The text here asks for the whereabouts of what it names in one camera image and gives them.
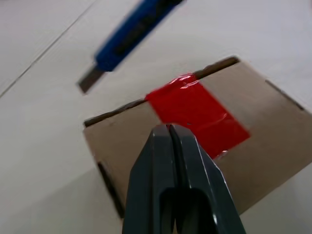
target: brown cardboard box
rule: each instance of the brown cardboard box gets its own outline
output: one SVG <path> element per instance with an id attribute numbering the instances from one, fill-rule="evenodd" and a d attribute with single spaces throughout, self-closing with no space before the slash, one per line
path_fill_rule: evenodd
<path id="1" fill-rule="evenodd" d="M 251 134 L 215 160 L 242 213 L 312 162 L 312 116 L 236 58 L 195 74 L 210 74 L 200 83 Z M 85 122 L 85 137 L 121 216 L 132 165 L 160 123 L 143 100 Z"/>

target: red packing tape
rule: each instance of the red packing tape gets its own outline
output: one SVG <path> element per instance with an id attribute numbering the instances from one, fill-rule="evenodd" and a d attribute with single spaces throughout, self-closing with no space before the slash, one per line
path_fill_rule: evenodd
<path id="1" fill-rule="evenodd" d="M 145 99 L 163 123 L 189 128 L 211 158 L 250 137 L 193 74 L 174 79 Z"/>

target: blue utility knife handle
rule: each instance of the blue utility knife handle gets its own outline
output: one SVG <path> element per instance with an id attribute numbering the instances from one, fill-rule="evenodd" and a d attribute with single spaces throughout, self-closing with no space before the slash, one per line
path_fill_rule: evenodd
<path id="1" fill-rule="evenodd" d="M 180 2 L 144 0 L 98 52 L 97 67 L 105 72 L 113 71 Z"/>

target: cardboard box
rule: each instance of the cardboard box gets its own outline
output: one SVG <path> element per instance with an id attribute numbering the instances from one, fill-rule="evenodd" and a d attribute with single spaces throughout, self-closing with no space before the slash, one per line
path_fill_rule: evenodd
<path id="1" fill-rule="evenodd" d="M 251 134 L 215 159 L 241 214 L 312 162 L 312 116 L 236 58 L 195 74 Z M 85 122 L 86 140 L 121 216 L 130 170 L 160 123 L 144 100 Z"/>

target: white floor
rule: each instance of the white floor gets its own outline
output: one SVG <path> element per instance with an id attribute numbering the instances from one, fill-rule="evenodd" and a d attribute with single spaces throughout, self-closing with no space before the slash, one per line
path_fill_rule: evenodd
<path id="1" fill-rule="evenodd" d="M 137 2 L 0 2 L 0 91 L 17 80 L 0 98 L 0 233 L 120 233 L 82 123 L 179 74 L 238 55 L 312 110 L 309 0 L 189 0 L 82 96 L 76 81 Z M 312 233 L 311 176 L 310 165 L 246 211 L 247 233 Z"/>

